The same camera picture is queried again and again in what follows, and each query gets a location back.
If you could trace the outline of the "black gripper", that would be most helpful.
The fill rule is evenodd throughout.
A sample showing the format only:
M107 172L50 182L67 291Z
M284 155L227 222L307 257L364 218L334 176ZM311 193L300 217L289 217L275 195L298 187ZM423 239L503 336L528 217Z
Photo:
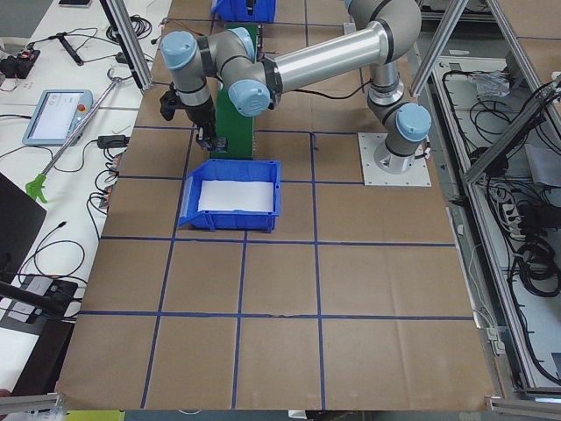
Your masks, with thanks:
M187 106L188 118L198 127L196 142L202 149L210 149L210 137L216 136L216 110L213 101Z

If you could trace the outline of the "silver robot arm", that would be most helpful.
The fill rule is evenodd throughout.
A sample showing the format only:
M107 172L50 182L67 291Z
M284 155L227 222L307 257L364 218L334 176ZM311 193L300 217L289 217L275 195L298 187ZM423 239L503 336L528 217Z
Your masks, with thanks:
M160 114L170 121L176 110L186 111L199 130L198 143L214 151L220 146L216 111L207 84L217 78L236 112L253 118L274 108L282 95L368 66L372 80L366 101L387 129L390 157L411 158L426 138L430 114L404 98L397 61L414 44L422 16L414 1L348 1L353 33L292 53L257 60L244 28L195 38L189 32L170 32L160 51L172 76L160 99Z

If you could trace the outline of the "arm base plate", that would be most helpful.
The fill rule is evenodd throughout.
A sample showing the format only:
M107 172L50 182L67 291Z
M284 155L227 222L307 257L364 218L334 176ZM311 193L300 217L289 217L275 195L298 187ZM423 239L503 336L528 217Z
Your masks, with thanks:
M385 133L359 132L359 151L364 184L367 187L431 186L428 164L421 146L409 157L392 155Z

